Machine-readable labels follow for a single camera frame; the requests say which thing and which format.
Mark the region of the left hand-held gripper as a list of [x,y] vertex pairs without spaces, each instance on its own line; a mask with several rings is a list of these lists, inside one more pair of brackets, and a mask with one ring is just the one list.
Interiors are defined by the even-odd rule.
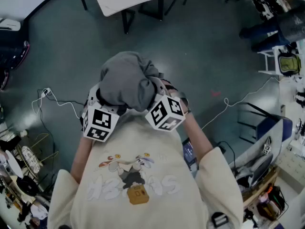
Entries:
[[106,142],[119,120],[118,106],[101,105],[100,84],[97,83],[89,91],[81,117],[83,136]]

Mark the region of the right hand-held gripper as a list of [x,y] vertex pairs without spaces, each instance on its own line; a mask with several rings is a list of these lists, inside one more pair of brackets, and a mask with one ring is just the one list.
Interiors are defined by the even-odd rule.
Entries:
[[155,87],[155,95],[145,118],[155,130],[173,131],[185,120],[178,91],[169,93],[168,90],[173,87],[165,85],[158,77],[151,82]]

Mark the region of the person's right hand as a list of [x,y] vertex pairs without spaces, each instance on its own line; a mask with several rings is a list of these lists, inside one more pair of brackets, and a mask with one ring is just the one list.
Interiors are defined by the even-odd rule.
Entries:
[[180,98],[183,114],[186,115],[186,114],[190,113],[191,110],[189,108],[189,101],[186,98],[186,95],[183,92],[178,92],[177,96]]

